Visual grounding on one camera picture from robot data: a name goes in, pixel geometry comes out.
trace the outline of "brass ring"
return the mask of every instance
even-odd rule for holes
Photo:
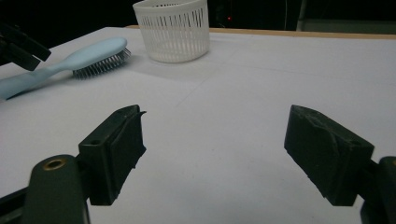
[[[52,161],[48,161],[43,169],[45,171],[52,171],[63,167],[66,164],[66,159],[54,159]]]

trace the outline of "white plastic basket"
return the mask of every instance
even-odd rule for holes
[[[146,51],[153,60],[181,63],[208,52],[206,0],[145,0],[133,7]]]

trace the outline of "basket slot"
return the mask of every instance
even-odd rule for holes
[[[173,4],[160,4],[160,5],[152,6],[152,7],[172,7],[172,6],[178,6],[178,5],[180,5],[180,4],[173,3]]]
[[[192,17],[194,18],[197,27],[202,27],[202,22],[204,18],[204,9],[200,8],[192,12]]]

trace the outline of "hairbrush head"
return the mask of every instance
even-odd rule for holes
[[[124,65],[124,62],[131,56],[131,51],[123,49],[119,53],[103,59],[100,62],[93,63],[87,67],[74,70],[73,77],[75,79],[88,79],[97,77],[105,72]]]

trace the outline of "white tabletop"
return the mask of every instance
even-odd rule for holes
[[[112,36],[132,57],[91,80],[62,72],[0,104],[0,197],[28,185],[47,157],[78,143],[112,112],[140,105],[147,152],[92,224],[361,223],[362,199],[333,207],[283,148],[291,105],[396,147],[396,40],[211,34],[188,63],[157,63],[138,29],[105,28],[51,49],[39,67]],[[0,67],[0,78],[25,72]]]

